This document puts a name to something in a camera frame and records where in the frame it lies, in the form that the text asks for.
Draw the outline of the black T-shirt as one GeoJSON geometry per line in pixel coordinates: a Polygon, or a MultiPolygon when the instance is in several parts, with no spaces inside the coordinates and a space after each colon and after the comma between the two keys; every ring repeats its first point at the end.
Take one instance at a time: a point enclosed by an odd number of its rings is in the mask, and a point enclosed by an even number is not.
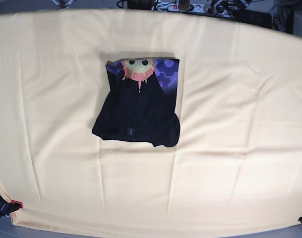
{"type": "Polygon", "coordinates": [[[110,91],[92,133],[102,140],[174,147],[180,137],[179,59],[121,59],[106,63],[110,91]]]}

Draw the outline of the yellow table cloth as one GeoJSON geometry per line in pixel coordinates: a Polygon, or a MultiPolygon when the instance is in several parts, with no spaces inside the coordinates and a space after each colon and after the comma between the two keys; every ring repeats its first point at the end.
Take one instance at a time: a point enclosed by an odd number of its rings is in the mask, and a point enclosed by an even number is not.
{"type": "Polygon", "coordinates": [[[302,217],[302,38],[120,9],[0,15],[0,195],[14,225],[103,238],[214,238],[302,217]],[[91,129],[105,64],[176,57],[172,148],[91,129]]]}

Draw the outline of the white power strip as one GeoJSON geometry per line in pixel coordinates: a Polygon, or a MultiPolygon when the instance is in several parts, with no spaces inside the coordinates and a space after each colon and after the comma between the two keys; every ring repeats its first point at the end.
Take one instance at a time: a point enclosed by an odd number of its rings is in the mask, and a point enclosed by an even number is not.
{"type": "Polygon", "coordinates": [[[206,13],[204,7],[205,4],[191,3],[189,0],[174,0],[173,2],[157,0],[152,10],[204,14],[206,13]]]}

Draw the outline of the black orange spring clamp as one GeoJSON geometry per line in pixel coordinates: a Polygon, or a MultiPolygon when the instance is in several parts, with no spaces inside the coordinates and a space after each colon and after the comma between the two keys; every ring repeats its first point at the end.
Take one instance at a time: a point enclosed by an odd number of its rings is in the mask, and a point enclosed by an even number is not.
{"type": "Polygon", "coordinates": [[[21,203],[17,203],[17,202],[8,203],[0,196],[0,214],[2,216],[8,215],[21,208],[23,208],[23,205],[21,203]]]}

